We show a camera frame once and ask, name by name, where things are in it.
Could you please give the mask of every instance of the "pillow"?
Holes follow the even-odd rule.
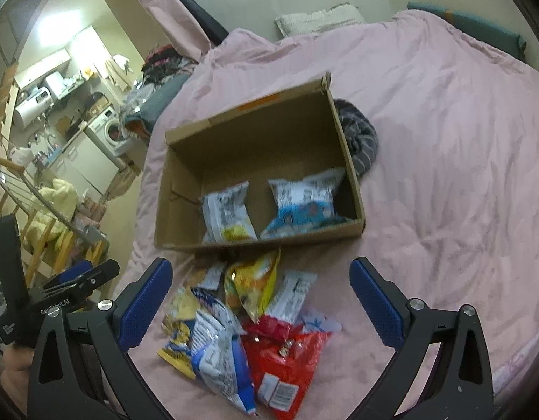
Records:
[[[307,33],[323,33],[334,28],[366,22],[355,6],[342,3],[311,14],[285,14],[277,17],[275,23],[286,38],[287,36],[306,35]]]

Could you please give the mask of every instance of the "pink bed sheet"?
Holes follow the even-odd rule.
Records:
[[[408,297],[449,310],[475,305],[495,388],[516,385],[539,348],[539,73],[425,12],[277,44],[238,29],[207,53],[156,124],[133,251],[116,291],[159,255],[175,268],[165,304],[182,279],[186,256],[153,243],[164,132],[326,71],[333,95],[373,122],[380,152],[361,180],[361,238],[283,252],[282,269],[319,275],[307,304],[344,327],[297,418],[347,418],[392,356],[349,286],[349,263],[361,255]],[[227,401],[158,358],[163,313],[130,351],[145,381],[176,418],[237,418]],[[416,401],[432,361],[404,407]]]

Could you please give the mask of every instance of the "pink blanket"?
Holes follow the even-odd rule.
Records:
[[[326,71],[333,95],[375,125],[380,152],[361,180],[361,238],[283,253],[282,269],[318,273],[307,304],[344,327],[322,354],[297,418],[347,418],[392,356],[349,286],[349,263],[361,255],[408,297],[449,310],[475,305],[495,388],[516,383],[539,341],[539,73],[424,12],[279,44],[239,29],[211,50],[156,124],[117,291],[158,255],[175,263],[166,301],[182,279],[186,257],[153,244],[164,132]],[[163,312],[130,351],[146,382],[176,418],[237,418],[226,400],[155,354],[166,341]],[[419,374],[419,390],[426,377]],[[413,390],[404,406],[417,396]]]

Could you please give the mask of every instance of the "kitchen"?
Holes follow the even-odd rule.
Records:
[[[19,56],[10,132],[36,183],[63,179],[99,202],[134,177],[146,146],[123,138],[118,112],[142,63],[104,0],[48,0]]]

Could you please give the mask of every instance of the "teal fabric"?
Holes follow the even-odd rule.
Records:
[[[475,14],[450,11],[448,8],[433,4],[410,1],[407,4],[407,9],[419,9],[420,11],[427,11],[438,15],[464,33],[493,47],[497,47],[497,49],[512,55],[524,63],[526,62],[526,56],[524,54],[526,40],[518,33],[495,25],[493,22]]]

